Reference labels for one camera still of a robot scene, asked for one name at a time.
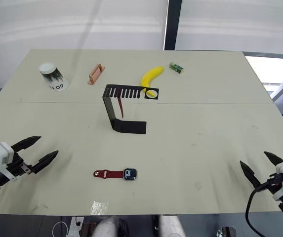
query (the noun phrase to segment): red watch strap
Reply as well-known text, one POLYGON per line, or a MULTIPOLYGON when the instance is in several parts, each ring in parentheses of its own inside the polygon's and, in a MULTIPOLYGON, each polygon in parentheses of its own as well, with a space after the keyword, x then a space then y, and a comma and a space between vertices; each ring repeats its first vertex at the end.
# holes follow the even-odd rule
POLYGON ((110 170, 107 170, 107 169, 96 170, 96 171, 94 171, 93 175, 94 175, 94 177, 103 178, 103 179, 122 178, 123 177, 123 170, 121 170, 121 171, 110 171, 110 170))

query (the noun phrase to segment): small green box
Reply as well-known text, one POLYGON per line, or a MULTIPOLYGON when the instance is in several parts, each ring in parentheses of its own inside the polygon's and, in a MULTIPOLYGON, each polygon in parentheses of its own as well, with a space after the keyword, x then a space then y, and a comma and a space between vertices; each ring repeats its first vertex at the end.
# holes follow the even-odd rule
POLYGON ((170 63, 169 66, 173 71, 178 72, 179 74, 183 73, 183 68, 175 63, 170 63))

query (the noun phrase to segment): banana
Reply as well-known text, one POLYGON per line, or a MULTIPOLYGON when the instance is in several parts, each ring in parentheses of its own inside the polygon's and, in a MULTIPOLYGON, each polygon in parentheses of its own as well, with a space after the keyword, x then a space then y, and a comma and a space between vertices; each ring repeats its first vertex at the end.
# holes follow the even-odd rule
MULTIPOLYGON (((153 69, 151 69, 150 71, 148 71, 145 75, 143 75, 140 85, 141 86, 145 86, 145 87, 150 87, 149 83, 156 78, 157 76, 159 76, 162 72, 164 71, 164 67, 155 67, 153 69)), ((152 91, 147 91, 147 94, 155 97, 156 95, 152 92, 152 91)))

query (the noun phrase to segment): clear tape piece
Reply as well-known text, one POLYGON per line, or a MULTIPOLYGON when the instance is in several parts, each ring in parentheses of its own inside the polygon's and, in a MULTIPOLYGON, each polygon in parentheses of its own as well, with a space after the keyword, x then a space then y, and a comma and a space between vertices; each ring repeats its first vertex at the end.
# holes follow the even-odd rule
POLYGON ((91 215, 106 215, 108 211, 108 202, 94 201, 91 208, 91 215))

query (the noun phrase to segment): watch face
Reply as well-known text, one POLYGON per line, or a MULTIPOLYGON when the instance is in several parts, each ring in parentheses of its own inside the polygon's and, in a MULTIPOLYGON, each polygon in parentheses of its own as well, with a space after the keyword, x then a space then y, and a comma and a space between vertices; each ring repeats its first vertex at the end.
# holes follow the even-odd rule
POLYGON ((124 180, 135 180, 137 178, 137 170, 136 169, 125 169, 123 171, 123 179, 124 180))

